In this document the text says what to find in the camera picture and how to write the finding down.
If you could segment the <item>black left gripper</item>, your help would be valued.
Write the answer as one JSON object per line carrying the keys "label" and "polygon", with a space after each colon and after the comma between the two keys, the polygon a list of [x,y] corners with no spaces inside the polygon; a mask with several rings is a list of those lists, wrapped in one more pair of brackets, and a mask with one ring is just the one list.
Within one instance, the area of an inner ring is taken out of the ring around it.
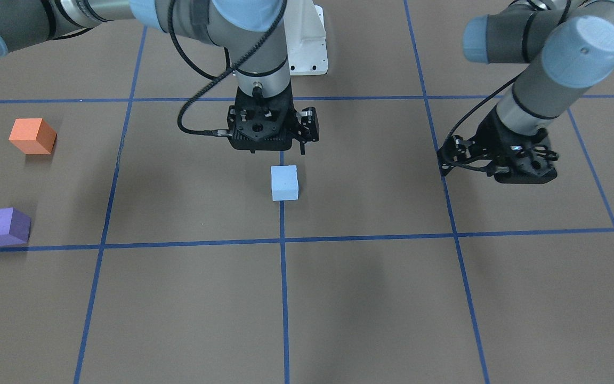
{"label": "black left gripper", "polygon": [[558,177],[555,161],[559,158],[545,128],[537,129],[533,135],[515,133],[501,121],[496,107],[480,122],[472,139],[451,134],[437,150],[442,177],[454,168],[481,172],[481,167],[470,164],[485,159],[490,161],[487,175],[502,184],[551,182]]}

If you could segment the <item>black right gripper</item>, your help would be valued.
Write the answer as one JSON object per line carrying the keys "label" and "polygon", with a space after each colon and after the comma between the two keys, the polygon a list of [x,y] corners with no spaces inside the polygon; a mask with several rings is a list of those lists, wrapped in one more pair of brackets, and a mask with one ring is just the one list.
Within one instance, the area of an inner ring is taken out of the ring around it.
{"label": "black right gripper", "polygon": [[236,150],[286,151],[293,141],[300,144],[305,155],[305,144],[320,139],[317,111],[307,107],[297,111],[293,104],[292,86],[287,86],[273,97],[253,95],[237,90],[236,99],[227,115],[228,132],[225,135]]}

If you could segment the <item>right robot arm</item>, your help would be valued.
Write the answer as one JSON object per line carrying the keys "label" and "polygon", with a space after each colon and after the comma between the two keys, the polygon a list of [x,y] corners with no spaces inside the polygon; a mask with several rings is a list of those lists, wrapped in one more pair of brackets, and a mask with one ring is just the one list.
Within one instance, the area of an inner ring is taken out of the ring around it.
{"label": "right robot arm", "polygon": [[[0,1],[0,58],[75,39],[113,23],[167,36],[178,58],[207,79],[177,113],[190,136],[221,138],[235,150],[300,151],[320,139],[317,110],[295,107],[285,32],[287,1]],[[188,110],[227,78],[236,95],[221,129],[185,124]]]}

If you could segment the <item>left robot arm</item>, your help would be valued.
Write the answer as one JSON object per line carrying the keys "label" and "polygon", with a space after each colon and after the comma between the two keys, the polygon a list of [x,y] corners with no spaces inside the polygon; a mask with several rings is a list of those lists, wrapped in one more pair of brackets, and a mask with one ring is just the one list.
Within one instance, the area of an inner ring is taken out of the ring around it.
{"label": "left robot arm", "polygon": [[463,55],[477,63],[523,63],[497,89],[502,99],[464,139],[451,129],[437,150],[440,173],[484,173],[502,184],[546,184],[555,162],[547,128],[614,70],[614,1],[513,1],[471,19]]}

